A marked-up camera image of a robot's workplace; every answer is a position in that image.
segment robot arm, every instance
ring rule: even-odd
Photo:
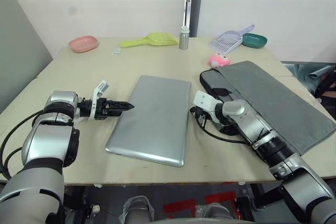
[[[313,224],[336,222],[336,200],[332,190],[248,102],[237,99],[223,103],[198,91],[193,103],[212,121],[229,122],[235,126],[269,166],[274,178],[282,180],[280,193],[299,221]]]
[[[64,223],[62,168],[75,161],[79,144],[74,119],[85,116],[103,120],[134,107],[98,98],[106,85],[98,87],[100,94],[96,93],[94,101],[69,91],[55,91],[49,97],[24,141],[24,168],[0,194],[0,223]]]

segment laptop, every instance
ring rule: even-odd
[[[105,149],[108,152],[183,166],[190,82],[141,76]]]

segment pink soap dish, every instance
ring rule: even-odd
[[[92,36],[83,36],[69,42],[69,47],[74,52],[87,52],[99,46],[96,38]]]

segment teal dish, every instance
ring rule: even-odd
[[[267,43],[267,38],[258,34],[244,34],[242,44],[246,47],[261,48]]]

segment beige tabletop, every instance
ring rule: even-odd
[[[0,114],[0,141],[22,119],[41,110],[54,90],[76,91],[87,99],[93,89],[105,79],[110,88],[103,97],[127,101],[138,78],[143,75],[179,79],[192,83],[191,100],[197,90],[204,90],[199,82],[202,71],[209,69],[207,59],[214,51],[210,39],[191,38],[188,50],[178,46],[138,46],[113,50],[123,39],[102,38],[100,46],[84,54],[76,54],[68,47],[52,61]],[[331,117],[309,92],[267,49],[239,46],[228,54],[232,63],[250,60],[278,81],[297,93],[322,113]],[[247,146],[225,143],[204,134],[188,120],[185,165],[181,168],[150,161],[114,155],[105,151],[118,118],[105,121],[84,120],[75,125],[80,130],[80,144],[76,161],[64,168],[67,184],[147,184],[147,183],[222,183],[273,180],[264,164]],[[208,130],[219,134],[211,124]],[[5,156],[21,147],[30,130],[24,124],[9,140]],[[304,154],[306,162],[322,177],[336,175],[336,136]],[[22,168],[20,155],[9,163],[11,174]]]

